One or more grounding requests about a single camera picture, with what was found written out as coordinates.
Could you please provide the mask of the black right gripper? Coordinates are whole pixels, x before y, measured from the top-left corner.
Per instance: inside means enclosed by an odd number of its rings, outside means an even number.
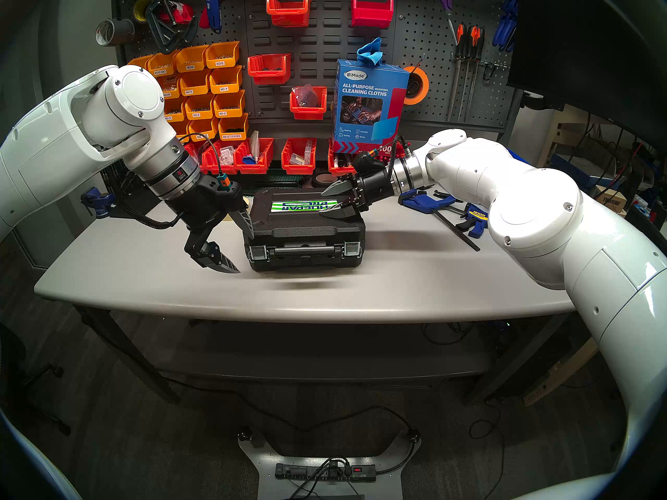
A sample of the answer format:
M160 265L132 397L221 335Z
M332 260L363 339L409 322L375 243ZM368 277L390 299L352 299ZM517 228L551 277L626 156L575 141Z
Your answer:
M336 203L318 214L336 220L351 221L361 218L360 211L367 211L375 202L397 195L391 172L387 167L363 174L345 174L322 191L322 197L350 195L352 201Z

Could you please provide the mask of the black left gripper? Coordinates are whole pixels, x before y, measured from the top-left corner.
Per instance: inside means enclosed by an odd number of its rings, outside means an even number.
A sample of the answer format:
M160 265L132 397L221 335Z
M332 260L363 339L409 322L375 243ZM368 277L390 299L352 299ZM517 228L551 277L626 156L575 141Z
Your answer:
M217 179L198 179L187 191L167 199L166 204L176 214L181 214L181 220L187 225L189 236L184 250L188 255L197 255L197 262L203 268L226 274L240 272L222 254L216 242L207 240L213 228L228 215L248 239L254 239L248 204L238 181L223 186Z

